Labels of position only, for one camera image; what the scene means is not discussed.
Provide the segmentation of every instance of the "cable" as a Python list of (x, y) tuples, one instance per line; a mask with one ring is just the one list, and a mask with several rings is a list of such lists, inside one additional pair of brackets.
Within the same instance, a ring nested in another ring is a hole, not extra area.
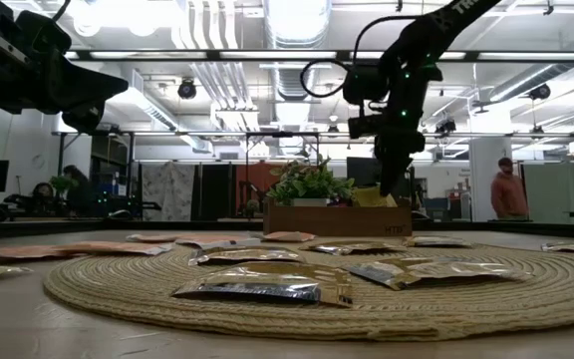
[(59, 19), (61, 19), (61, 17), (64, 15), (64, 13), (66, 12), (66, 9), (68, 8), (68, 5), (70, 5), (70, 1), (71, 0), (64, 0), (64, 4), (61, 5), (61, 8), (59, 8), (59, 11), (57, 11), (57, 13), (55, 14), (55, 16), (52, 17), (52, 20), (54, 22), (59, 21)]
[(361, 31), (360, 34), (358, 34), (358, 37), (356, 38), (356, 45), (354, 46), (354, 55), (352, 56), (352, 60), (351, 60), (351, 67), (348, 67), (347, 65), (345, 65), (342, 61), (340, 60), (327, 60), (327, 59), (320, 59), (320, 60), (314, 60), (309, 62), (304, 68), (303, 70), (300, 72), (300, 86), (303, 88), (303, 90), (305, 90), (305, 92), (307, 93), (307, 95), (314, 97), (314, 98), (318, 98), (318, 99), (323, 99), (323, 98), (328, 98), (330, 96), (334, 96), (336, 95), (340, 90), (343, 89), (343, 87), (345, 86), (345, 84), (341, 84), (340, 86), (338, 86), (336, 89), (332, 90), (331, 92), (327, 93), (327, 94), (316, 94), (313, 91), (309, 90), (307, 88), (307, 84), (305, 84), (305, 74), (307, 73), (307, 71), (314, 65), (316, 64), (322, 64), (322, 63), (330, 63), (330, 64), (335, 64), (338, 65), (340, 67), (342, 67), (343, 69), (345, 69), (346, 72), (350, 72), (351, 69), (353, 67), (356, 66), (356, 56), (358, 54), (358, 48), (360, 47), (360, 41), (363, 39), (363, 36), (365, 35), (365, 33), (371, 29), (372, 27), (383, 23), (383, 22), (387, 22), (387, 21), (397, 21), (397, 20), (416, 20), (420, 18), (420, 16), (412, 16), (412, 15), (404, 15), (404, 16), (400, 16), (400, 15), (392, 15), (392, 16), (385, 16), (379, 19), (376, 19), (372, 22), (370, 22), (369, 24), (367, 24), (367, 26), (365, 26)]

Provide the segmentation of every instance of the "wooden table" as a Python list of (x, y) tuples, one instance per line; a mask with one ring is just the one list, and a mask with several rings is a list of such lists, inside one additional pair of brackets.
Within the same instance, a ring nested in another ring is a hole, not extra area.
[[(123, 240), (128, 231), (80, 232), (0, 239), (0, 245)], [(493, 232), (441, 232), (481, 243), (538, 250), (559, 240)], [(42, 277), (59, 261), (21, 265), (28, 275), (0, 277), (2, 359), (574, 359), (574, 326), (428, 343), (313, 342), (249, 338), (130, 323), (55, 302)]]

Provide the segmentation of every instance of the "table surface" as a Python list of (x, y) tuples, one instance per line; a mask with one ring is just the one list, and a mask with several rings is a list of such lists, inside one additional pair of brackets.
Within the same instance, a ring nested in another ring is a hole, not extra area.
[[(98, 231), (11, 237), (0, 239), (0, 246), (62, 244), (81, 240), (121, 241), (128, 234), (133, 232)], [(567, 240), (496, 232), (438, 234), (533, 250), (539, 250), (540, 245), (546, 242)], [(23, 262), (20, 265), (34, 272), (0, 277), (0, 358), (574, 359), (574, 326), (443, 342), (376, 343), (263, 339), (130, 323), (73, 309), (49, 298), (43, 291), (42, 278), (58, 262)]]

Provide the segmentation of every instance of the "round rug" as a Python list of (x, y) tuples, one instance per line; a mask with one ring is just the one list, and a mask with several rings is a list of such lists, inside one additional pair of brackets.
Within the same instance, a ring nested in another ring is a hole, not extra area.
[[(292, 249), (300, 245), (282, 244)], [(224, 268), (187, 266), (192, 249), (178, 246), (155, 257), (89, 256), (70, 260), (55, 267), (44, 284), (58, 299), (104, 315), (248, 336), (429, 341), (574, 324), (574, 254), (486, 245), (409, 248), (393, 255), (334, 256), (298, 251), (310, 263), (332, 266), (394, 256), (440, 255), (504, 263), (534, 275), (520, 281), (430, 281), (402, 291), (352, 275), (352, 308), (178, 299), (170, 294), (184, 280)]]

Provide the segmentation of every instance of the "orange jacket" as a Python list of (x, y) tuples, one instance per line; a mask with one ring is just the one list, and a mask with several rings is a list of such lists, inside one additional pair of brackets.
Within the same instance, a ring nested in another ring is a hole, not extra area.
[(490, 187), (490, 201), (498, 218), (528, 215), (524, 186), (517, 176), (497, 174)]

